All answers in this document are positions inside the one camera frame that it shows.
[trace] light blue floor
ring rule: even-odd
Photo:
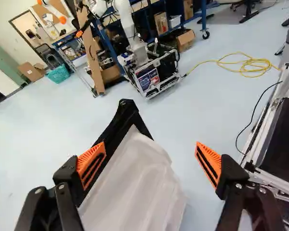
[[[283,2],[241,25],[208,25],[208,40],[202,40],[200,25],[191,22],[187,26],[197,32],[197,42],[182,54],[180,72],[235,51],[278,65],[274,53],[285,40],[287,29],[281,23],[289,14],[289,8],[282,7]],[[238,159],[235,138],[262,91],[277,79],[274,69],[251,79],[203,64],[150,101],[127,82],[96,99],[76,76],[60,85],[47,78],[31,84],[0,103],[0,230],[14,229],[29,190],[52,187],[58,167],[91,147],[121,98],[135,100],[153,138],[172,159],[188,197],[181,231],[214,230],[223,203],[194,157],[196,141]],[[247,133],[240,138],[240,147],[246,137]]]

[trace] white fabric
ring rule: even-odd
[[[168,154],[132,127],[79,214],[86,231],[178,231],[185,203]]]

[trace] yellow extension cord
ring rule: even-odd
[[[246,57],[248,57],[249,59],[246,59],[246,60],[242,60],[242,61],[237,61],[237,62],[222,62],[222,60],[228,56],[231,56],[231,55],[237,55],[237,54],[241,54],[241,55],[244,55]],[[279,70],[278,67],[274,66],[269,60],[267,59],[254,59],[253,57],[243,53],[243,52],[235,52],[235,53],[231,53],[231,54],[227,54],[225,56],[223,56],[222,58],[218,59],[218,60],[207,60],[207,61],[204,61],[204,62],[201,62],[201,63],[198,63],[197,65],[195,65],[191,70],[189,70],[185,75],[189,75],[196,67],[198,67],[199,65],[201,64],[204,64],[204,63],[209,63],[209,62],[214,62],[216,63],[218,66],[220,66],[221,68],[224,68],[228,71],[231,71],[231,72],[237,72],[237,73],[240,73],[242,76],[244,77],[247,77],[247,78],[257,78],[257,77],[260,77],[262,76],[264,73],[266,73],[268,70],[271,69],[271,67],[275,68],[276,70]],[[242,66],[239,70],[233,70],[233,69],[230,69],[224,65],[228,65],[228,64],[239,64],[239,63],[242,63]],[[247,75],[247,73],[258,73],[257,75],[255,76],[249,76]]]

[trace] green wall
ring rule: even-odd
[[[21,86],[26,82],[21,77],[21,73],[17,69],[18,66],[19,64],[0,47],[0,70],[10,77],[16,84]]]

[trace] orange ball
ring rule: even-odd
[[[66,18],[64,16],[59,17],[59,21],[61,24],[65,24],[66,23]]]

